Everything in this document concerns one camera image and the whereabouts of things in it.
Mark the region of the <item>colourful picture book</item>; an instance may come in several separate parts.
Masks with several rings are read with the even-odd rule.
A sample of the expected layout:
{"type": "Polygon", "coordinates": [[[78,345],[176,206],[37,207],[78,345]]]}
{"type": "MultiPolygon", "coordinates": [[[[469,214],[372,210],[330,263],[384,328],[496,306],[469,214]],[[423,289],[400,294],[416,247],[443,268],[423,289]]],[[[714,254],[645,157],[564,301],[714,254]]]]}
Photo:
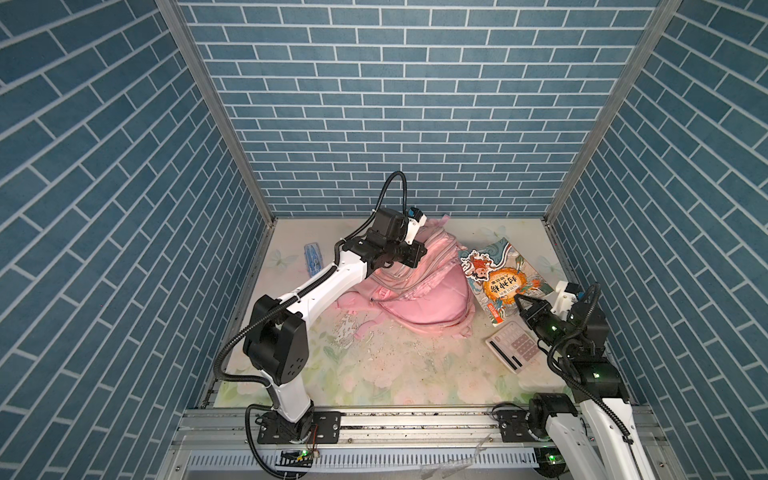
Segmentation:
{"type": "Polygon", "coordinates": [[[504,237],[480,249],[460,251],[459,262],[471,292],[493,326],[518,313],[518,294],[541,299],[554,291],[504,237]]]}

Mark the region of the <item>pink student backpack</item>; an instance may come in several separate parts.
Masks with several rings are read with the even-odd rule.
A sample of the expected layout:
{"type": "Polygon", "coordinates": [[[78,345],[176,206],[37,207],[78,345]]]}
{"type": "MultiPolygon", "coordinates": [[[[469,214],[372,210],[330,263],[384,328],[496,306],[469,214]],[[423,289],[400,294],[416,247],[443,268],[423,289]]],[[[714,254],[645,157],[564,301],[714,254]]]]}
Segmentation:
{"type": "Polygon", "coordinates": [[[474,300],[459,259],[465,247],[445,230],[449,220],[430,219],[419,230],[416,239],[427,252],[417,267],[380,268],[336,300],[339,310],[374,315],[358,327],[357,338],[386,320],[425,336],[472,336],[474,300]]]}

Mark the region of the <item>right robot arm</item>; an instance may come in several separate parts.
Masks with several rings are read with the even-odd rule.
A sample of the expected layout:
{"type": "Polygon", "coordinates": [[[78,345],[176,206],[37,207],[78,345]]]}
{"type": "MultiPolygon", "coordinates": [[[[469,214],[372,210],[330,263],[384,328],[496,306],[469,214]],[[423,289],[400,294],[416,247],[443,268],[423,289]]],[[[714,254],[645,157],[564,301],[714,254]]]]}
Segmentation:
{"type": "Polygon", "coordinates": [[[597,284],[582,295],[567,292],[560,310],[543,298],[515,296],[524,324],[545,346],[547,367],[571,390],[529,401],[529,435],[554,444],[539,469],[554,477],[566,470],[574,479],[654,479],[628,389],[605,354],[600,296],[597,284]]]}

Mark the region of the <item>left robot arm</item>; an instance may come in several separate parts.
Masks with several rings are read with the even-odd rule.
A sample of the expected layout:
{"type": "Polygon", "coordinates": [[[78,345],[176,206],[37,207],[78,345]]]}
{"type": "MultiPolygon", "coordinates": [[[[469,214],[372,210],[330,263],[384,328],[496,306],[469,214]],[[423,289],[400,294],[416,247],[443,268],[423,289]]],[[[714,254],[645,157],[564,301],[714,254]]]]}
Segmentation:
{"type": "Polygon", "coordinates": [[[265,378],[273,402],[268,425],[283,442],[299,443],[312,429],[314,403],[301,371],[309,360],[308,330],[342,294],[379,268],[415,267],[427,249],[416,236],[427,217],[411,207],[377,209],[369,222],[334,245],[333,262],[296,290],[258,299],[251,311],[243,353],[265,378]]]}

